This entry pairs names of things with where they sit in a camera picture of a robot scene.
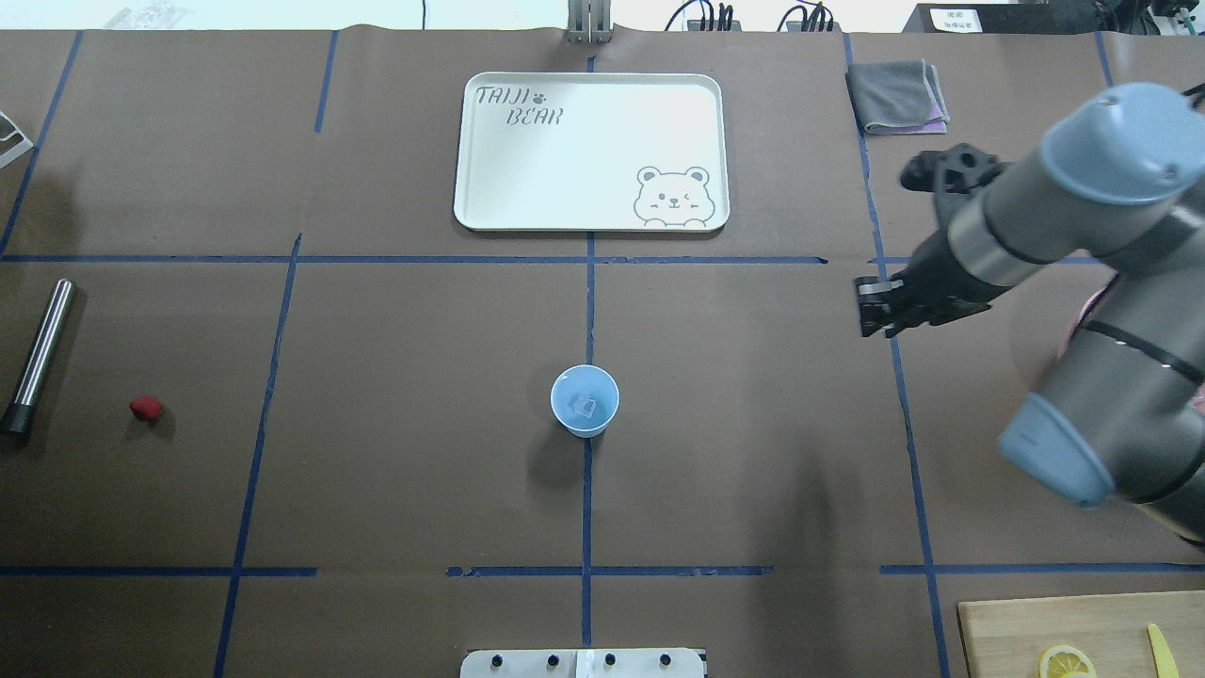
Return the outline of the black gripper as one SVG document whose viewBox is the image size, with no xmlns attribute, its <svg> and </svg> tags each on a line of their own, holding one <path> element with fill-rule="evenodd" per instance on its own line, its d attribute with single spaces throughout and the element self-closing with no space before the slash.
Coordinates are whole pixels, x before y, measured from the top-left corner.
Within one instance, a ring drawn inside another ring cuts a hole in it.
<svg viewBox="0 0 1205 678">
<path fill-rule="evenodd" d="M 984 312 L 992 300 L 994 285 L 968 273 L 944 231 L 923 240 L 909 265 L 888 281 L 856 278 L 862 338 L 882 334 L 892 340 L 907 328 L 946 325 Z"/>
</svg>

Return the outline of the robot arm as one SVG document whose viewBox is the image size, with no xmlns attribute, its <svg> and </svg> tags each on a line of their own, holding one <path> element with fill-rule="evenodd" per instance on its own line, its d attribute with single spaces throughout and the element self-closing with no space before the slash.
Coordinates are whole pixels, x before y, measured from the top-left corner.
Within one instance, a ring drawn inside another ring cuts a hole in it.
<svg viewBox="0 0 1205 678">
<path fill-rule="evenodd" d="M 1203 546 L 1203 86 L 1119 83 L 1027 157 L 970 145 L 901 171 L 937 228 L 890 276 L 853 282 L 860 334 L 978 316 L 1081 254 L 1107 276 L 999 438 L 1081 509 L 1107 499 Z"/>
</svg>

